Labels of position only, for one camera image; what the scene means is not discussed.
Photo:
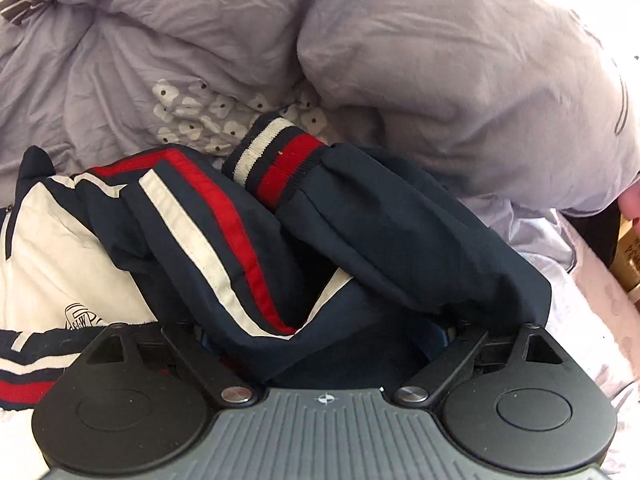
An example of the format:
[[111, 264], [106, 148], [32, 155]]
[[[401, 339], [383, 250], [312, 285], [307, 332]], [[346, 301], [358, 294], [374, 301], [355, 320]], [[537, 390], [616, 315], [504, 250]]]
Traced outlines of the lavender floral duvet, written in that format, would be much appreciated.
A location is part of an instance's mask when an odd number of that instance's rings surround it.
[[637, 183], [635, 106], [562, 0], [1, 0], [1, 212], [29, 148], [65, 177], [168, 144], [220, 168], [278, 115], [427, 171], [549, 282], [541, 326], [611, 398], [634, 375], [558, 218]]

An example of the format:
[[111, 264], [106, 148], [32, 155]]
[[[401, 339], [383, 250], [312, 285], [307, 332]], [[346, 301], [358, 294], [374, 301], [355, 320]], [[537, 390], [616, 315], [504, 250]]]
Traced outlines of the wooden furniture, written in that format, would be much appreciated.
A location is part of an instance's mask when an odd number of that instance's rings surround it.
[[620, 217], [620, 232], [610, 271], [627, 293], [629, 301], [639, 307], [640, 242], [632, 222]]

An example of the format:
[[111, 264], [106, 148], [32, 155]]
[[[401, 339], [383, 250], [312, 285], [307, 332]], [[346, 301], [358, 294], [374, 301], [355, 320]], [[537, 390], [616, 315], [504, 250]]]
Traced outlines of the navy white red jacket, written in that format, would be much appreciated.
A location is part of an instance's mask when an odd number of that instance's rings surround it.
[[1, 405], [100, 329], [183, 322], [255, 382], [393, 389], [444, 328], [544, 324], [549, 282], [410, 160], [257, 119], [220, 168], [177, 144], [76, 176], [29, 148], [1, 213]]

